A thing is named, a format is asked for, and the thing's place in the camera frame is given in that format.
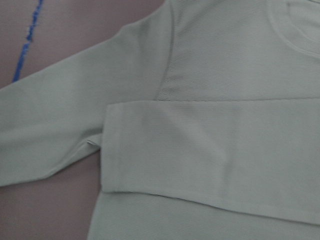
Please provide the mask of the olive green long-sleeve shirt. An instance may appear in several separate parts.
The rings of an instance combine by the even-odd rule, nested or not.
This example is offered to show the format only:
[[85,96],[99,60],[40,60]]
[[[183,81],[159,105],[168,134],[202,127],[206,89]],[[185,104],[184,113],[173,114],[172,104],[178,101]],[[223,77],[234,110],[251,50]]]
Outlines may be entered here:
[[0,91],[0,184],[100,151],[90,240],[320,237],[320,3],[167,0]]

